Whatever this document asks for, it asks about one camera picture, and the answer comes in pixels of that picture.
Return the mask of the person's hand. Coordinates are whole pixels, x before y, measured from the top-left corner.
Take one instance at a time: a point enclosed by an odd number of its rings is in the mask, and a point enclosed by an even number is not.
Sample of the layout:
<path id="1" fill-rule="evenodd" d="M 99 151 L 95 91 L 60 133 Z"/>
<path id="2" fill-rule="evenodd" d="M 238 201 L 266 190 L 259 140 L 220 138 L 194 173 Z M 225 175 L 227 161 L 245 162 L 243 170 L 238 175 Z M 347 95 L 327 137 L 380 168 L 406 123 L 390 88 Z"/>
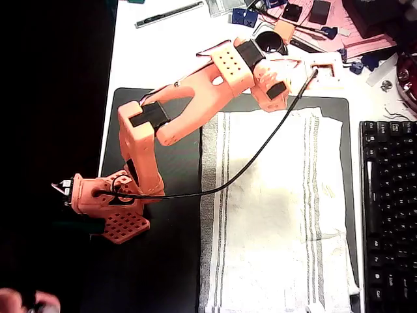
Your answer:
<path id="1" fill-rule="evenodd" d="M 58 298 L 43 291 L 26 294 L 10 289 L 1 288 L 1 312 L 30 313 L 61 311 Z"/>

